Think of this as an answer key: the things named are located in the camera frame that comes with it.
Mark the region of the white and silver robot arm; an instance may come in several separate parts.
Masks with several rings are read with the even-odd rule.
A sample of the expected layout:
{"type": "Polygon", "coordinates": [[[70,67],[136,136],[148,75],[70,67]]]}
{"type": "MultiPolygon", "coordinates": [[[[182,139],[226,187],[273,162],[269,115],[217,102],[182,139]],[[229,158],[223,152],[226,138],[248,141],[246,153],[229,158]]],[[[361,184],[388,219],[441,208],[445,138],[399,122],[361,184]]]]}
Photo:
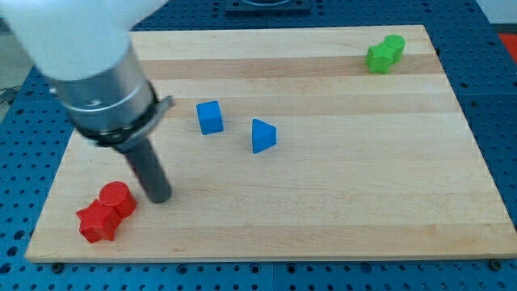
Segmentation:
{"type": "Polygon", "coordinates": [[[1,0],[1,16],[84,136],[140,141],[171,107],[159,101],[130,30],[164,0],[1,0]]]}

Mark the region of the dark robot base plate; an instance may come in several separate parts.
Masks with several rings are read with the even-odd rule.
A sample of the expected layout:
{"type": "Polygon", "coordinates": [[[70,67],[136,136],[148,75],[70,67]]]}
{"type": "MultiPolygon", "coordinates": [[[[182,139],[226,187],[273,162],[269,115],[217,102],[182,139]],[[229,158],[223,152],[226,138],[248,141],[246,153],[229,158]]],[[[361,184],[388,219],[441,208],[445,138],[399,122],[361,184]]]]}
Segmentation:
{"type": "Polygon", "coordinates": [[[226,14],[245,12],[302,12],[311,9],[310,0],[224,0],[226,14]]]}

